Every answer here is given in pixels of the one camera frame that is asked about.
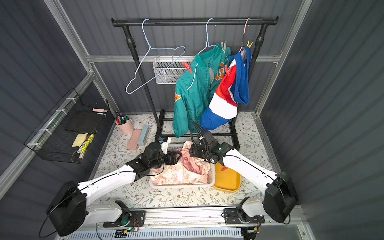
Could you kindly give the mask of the green jacket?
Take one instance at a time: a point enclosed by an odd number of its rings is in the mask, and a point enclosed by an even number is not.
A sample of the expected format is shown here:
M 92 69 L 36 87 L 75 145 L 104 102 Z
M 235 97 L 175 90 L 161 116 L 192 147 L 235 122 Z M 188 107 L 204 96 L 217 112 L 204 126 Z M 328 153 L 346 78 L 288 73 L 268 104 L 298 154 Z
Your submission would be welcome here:
M 173 130 L 177 138 L 195 131 L 191 121 L 199 123 L 213 95 L 225 77 L 232 55 L 229 47 L 216 44 L 213 49 L 197 54 L 175 86 Z

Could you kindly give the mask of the grey clothespin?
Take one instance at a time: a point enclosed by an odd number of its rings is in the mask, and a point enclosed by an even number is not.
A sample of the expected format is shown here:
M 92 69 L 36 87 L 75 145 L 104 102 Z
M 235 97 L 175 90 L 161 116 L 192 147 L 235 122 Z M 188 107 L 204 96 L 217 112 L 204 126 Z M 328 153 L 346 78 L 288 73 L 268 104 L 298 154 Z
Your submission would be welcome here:
M 225 52 L 227 49 L 227 42 L 226 41 L 221 42 L 221 47 L 222 47 L 222 50 Z

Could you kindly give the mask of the blue hanger with green jacket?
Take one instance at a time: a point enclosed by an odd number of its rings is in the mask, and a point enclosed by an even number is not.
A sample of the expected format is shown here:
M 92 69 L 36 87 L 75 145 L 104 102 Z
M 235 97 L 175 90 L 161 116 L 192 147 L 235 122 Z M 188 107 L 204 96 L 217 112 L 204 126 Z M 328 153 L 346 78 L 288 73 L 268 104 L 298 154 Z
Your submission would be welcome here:
M 200 50 L 199 52 L 198 52 L 198 55 L 200 55 L 201 53 L 203 53 L 207 48 L 210 48 L 210 47 L 215 47 L 216 45 L 211 45 L 210 43 L 209 43 L 209 31 L 208 31 L 208 25 L 209 25 L 209 23 L 211 22 L 211 21 L 213 21 L 214 20 L 214 18 L 210 18 L 210 19 L 208 19 L 208 21 L 206 22 L 206 24 L 205 24 L 205 32 L 206 32 L 206 42 L 205 42 L 205 47 L 202 49 L 202 50 Z

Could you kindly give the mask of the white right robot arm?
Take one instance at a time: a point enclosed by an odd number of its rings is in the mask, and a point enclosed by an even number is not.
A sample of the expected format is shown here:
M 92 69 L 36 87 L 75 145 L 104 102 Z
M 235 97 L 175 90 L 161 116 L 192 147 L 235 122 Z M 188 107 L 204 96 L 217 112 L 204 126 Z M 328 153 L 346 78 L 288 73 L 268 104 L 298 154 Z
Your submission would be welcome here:
M 291 211 L 298 203 L 299 197 L 287 173 L 277 174 L 255 164 L 228 143 L 220 144 L 210 131 L 203 129 L 196 122 L 191 123 L 197 130 L 199 143 L 194 141 L 191 134 L 193 144 L 189 150 L 190 156 L 232 169 L 262 192 L 264 199 L 261 203 L 246 197 L 237 205 L 236 213 L 242 223 L 265 214 L 278 223 L 284 223 L 286 219 L 291 218 Z

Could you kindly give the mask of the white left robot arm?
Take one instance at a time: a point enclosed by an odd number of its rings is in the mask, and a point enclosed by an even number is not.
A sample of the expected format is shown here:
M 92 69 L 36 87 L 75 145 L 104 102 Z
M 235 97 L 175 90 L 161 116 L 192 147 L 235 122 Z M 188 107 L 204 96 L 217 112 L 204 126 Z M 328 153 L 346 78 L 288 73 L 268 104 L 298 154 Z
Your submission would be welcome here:
M 115 222 L 124 210 L 121 203 L 110 207 L 91 204 L 121 186 L 149 177 L 151 169 L 164 170 L 167 165 L 175 165 L 181 157 L 180 152 L 164 153 L 159 143 L 150 143 L 142 154 L 111 173 L 78 184 L 73 181 L 64 183 L 47 208 L 47 218 L 61 237 L 72 234 L 83 225 Z

